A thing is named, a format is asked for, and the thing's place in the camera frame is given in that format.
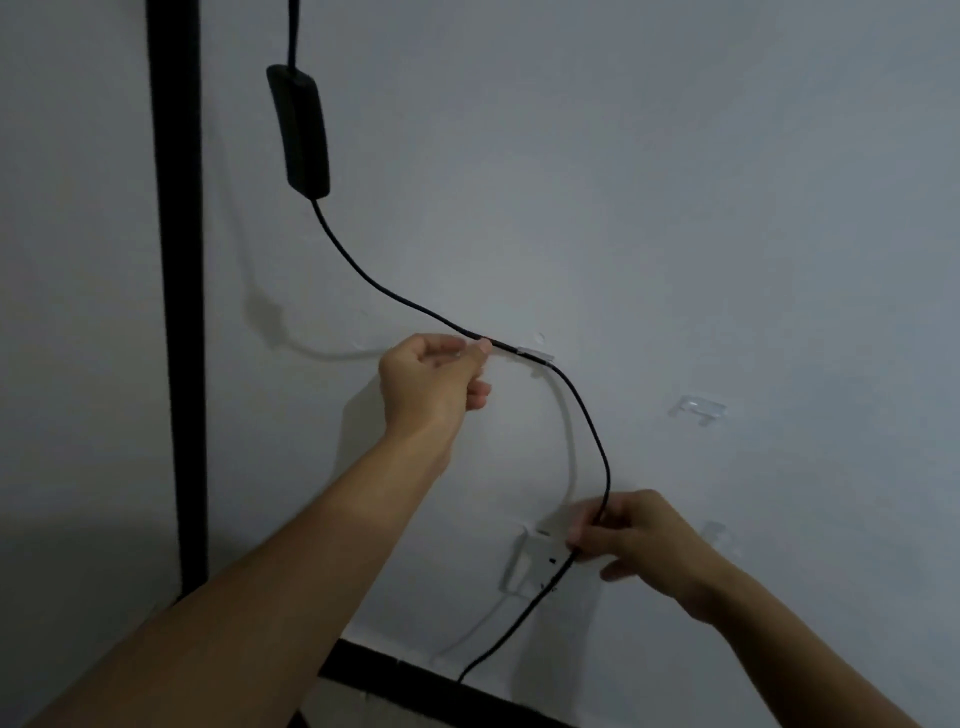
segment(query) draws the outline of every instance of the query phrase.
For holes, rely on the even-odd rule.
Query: black power adapter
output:
[[[267,81],[280,121],[287,181],[307,200],[320,200],[330,194],[330,161],[317,84],[297,68],[280,64],[267,69]]]

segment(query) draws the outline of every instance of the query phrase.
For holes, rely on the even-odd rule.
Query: white power outlet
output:
[[[516,558],[504,575],[500,591],[525,599],[534,598],[546,587],[569,555],[563,539],[524,526]]]

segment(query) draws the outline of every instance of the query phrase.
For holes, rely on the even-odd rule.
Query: power cord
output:
[[[347,252],[347,250],[344,248],[341,242],[337,239],[337,236],[333,234],[333,230],[331,230],[330,226],[327,224],[326,219],[324,218],[324,214],[320,210],[320,205],[317,203],[317,201],[311,200],[310,204],[313,206],[313,211],[317,215],[317,220],[320,221],[320,226],[324,229],[326,236],[330,238],[330,242],[333,243],[333,246],[340,252],[340,255],[342,255],[344,259],[347,261],[347,263],[350,264],[350,267],[353,268],[353,270],[355,270],[358,274],[360,274],[360,278],[362,278],[371,286],[376,288],[376,290],[378,290],[380,293],[392,298],[397,303],[403,303],[403,305],[410,306],[411,308],[419,311],[420,313],[425,313],[427,316],[430,316],[431,318],[436,319],[441,324],[444,324],[452,328],[454,331],[457,331],[458,333],[463,334],[467,338],[470,338],[470,339],[481,338],[480,334],[475,333],[474,331],[471,331],[468,328],[457,326],[449,319],[446,319],[444,316],[441,316],[439,313],[436,313],[435,311],[431,311],[429,308],[427,308],[426,306],[422,306],[419,303],[414,303],[409,299],[405,299],[399,294],[394,293],[392,290],[390,290],[386,286],[383,286],[380,283],[376,282],[373,278],[371,278],[367,274],[367,272],[363,268],[361,268],[357,264],[357,262]],[[587,420],[587,425],[589,425],[590,434],[593,435],[593,441],[596,443],[597,449],[600,451],[600,458],[603,460],[603,467],[604,467],[604,472],[606,477],[603,498],[600,501],[600,509],[597,511],[596,515],[593,517],[593,524],[596,525],[597,523],[600,522],[600,519],[603,517],[604,510],[607,508],[607,501],[610,498],[610,488],[611,488],[610,462],[607,460],[607,453],[603,449],[603,443],[600,442],[600,435],[597,434],[597,429],[593,424],[593,419],[591,418],[590,413],[587,410],[587,406],[584,404],[583,398],[580,396],[580,393],[577,391],[577,388],[573,386],[573,382],[570,381],[570,377],[564,374],[563,371],[561,371],[560,367],[558,367],[553,362],[548,361],[540,356],[537,356],[534,353],[528,352],[520,347],[515,347],[510,344],[505,344],[504,342],[498,341],[496,339],[490,339],[490,341],[495,347],[497,347],[498,349],[501,349],[504,352],[509,352],[517,356],[522,356],[524,359],[535,361],[541,366],[544,366],[547,369],[553,372],[556,372],[557,376],[559,376],[560,379],[564,381],[564,384],[566,384],[570,392],[573,394],[573,398],[577,401],[577,404],[580,405],[580,409],[584,413],[584,418]],[[526,621],[528,617],[530,617],[531,613],[533,613],[535,609],[537,609],[537,605],[540,604],[544,600],[544,598],[557,587],[557,585],[560,583],[560,580],[564,578],[564,574],[566,574],[570,570],[570,567],[573,566],[573,562],[576,561],[577,556],[579,554],[580,554],[579,549],[576,549],[576,548],[573,549],[573,551],[567,557],[566,561],[564,561],[564,564],[557,570],[557,573],[553,575],[553,578],[550,579],[549,582],[547,582],[547,585],[540,590],[540,593],[533,598],[533,600],[527,605],[527,608],[524,609],[523,612],[520,613],[520,616],[516,618],[516,621],[514,621],[514,623],[510,625],[510,629],[504,632],[503,636],[499,640],[497,640],[490,649],[488,649],[486,652],[480,655],[480,657],[478,657],[476,660],[474,660],[464,668],[464,671],[460,673],[460,677],[457,678],[458,683],[462,683],[464,681],[464,678],[467,677],[468,673],[470,673],[471,670],[473,670],[475,667],[477,667],[482,662],[484,662],[489,657],[491,657],[494,652],[500,649],[500,647],[502,647],[514,635],[515,631],[520,628],[520,625],[523,624],[523,622]]]
[[[330,170],[326,153],[324,118],[320,108],[320,94],[313,79],[297,69],[297,38],[300,30],[299,0],[287,0],[287,9],[290,24],[287,64],[285,66],[273,65],[267,69],[267,79],[270,82],[271,92],[274,95],[274,104],[280,122],[280,133],[283,136],[283,151],[286,156],[287,165],[287,181],[294,189],[310,201],[310,205],[313,206],[313,211],[317,215],[317,220],[320,222],[320,226],[324,229],[327,237],[330,238],[330,242],[333,243],[340,255],[349,263],[350,267],[360,275],[360,278],[397,303],[402,303],[405,306],[409,306],[420,313],[436,319],[441,324],[466,336],[466,338],[481,338],[480,334],[468,328],[458,326],[439,313],[431,311],[426,306],[405,299],[386,286],[380,285],[380,283],[368,276],[366,271],[357,264],[326,223],[324,214],[320,210],[320,205],[317,203],[318,199],[326,197],[330,192]],[[587,425],[589,425],[590,434],[593,435],[593,442],[596,443],[597,449],[600,451],[600,458],[603,460],[606,477],[600,508],[593,517],[593,524],[596,525],[603,517],[604,511],[607,508],[607,502],[610,499],[610,462],[607,460],[607,453],[603,449],[603,443],[600,442],[600,435],[597,434],[597,429],[593,424],[590,413],[587,411],[587,406],[584,404],[583,398],[580,396],[580,393],[577,392],[577,388],[573,386],[570,377],[564,374],[560,367],[550,361],[550,357],[546,354],[540,354],[539,352],[534,352],[523,347],[515,347],[493,338],[490,338],[490,341],[495,347],[504,352],[529,359],[554,372],[564,381],[564,384],[566,384],[573,394],[573,398],[577,401],[577,404],[580,405],[580,409],[584,413],[584,418],[587,420]],[[579,554],[578,549],[573,549],[557,573],[553,575],[553,578],[550,579],[547,585],[543,587],[540,593],[527,605],[526,609],[520,613],[520,616],[516,618],[510,626],[510,629],[504,632],[503,636],[497,640],[490,649],[464,668],[463,672],[460,673],[460,677],[457,678],[458,683],[462,683],[471,670],[490,658],[493,653],[500,649],[500,647],[514,635],[520,625],[523,624],[537,608],[537,605],[557,587],[560,580],[564,578],[564,574],[573,566]]]

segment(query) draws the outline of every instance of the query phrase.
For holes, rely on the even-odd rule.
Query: wall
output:
[[[212,527],[245,546],[376,437],[378,353],[436,328],[285,184],[264,78],[285,23],[282,3],[204,3]],[[330,0],[301,28],[324,210],[361,264],[556,354],[619,487],[723,524],[742,566],[948,725],[960,8]],[[489,376],[347,631],[451,676],[522,608],[497,589],[521,524],[602,484],[556,382],[499,356]],[[670,418],[691,392],[731,416]],[[772,724],[718,638],[589,569],[469,682],[583,726]]]
[[[0,724],[179,588],[143,4],[0,11]]]

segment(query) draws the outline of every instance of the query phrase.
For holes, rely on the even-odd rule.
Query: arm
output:
[[[262,546],[151,620],[58,701],[47,726],[283,726],[433,481],[490,342],[419,335],[380,363],[383,439]]]
[[[606,581],[638,575],[715,627],[784,728],[917,728],[759,583],[713,550],[656,491],[615,493],[601,523],[584,505],[567,537],[616,559]]]

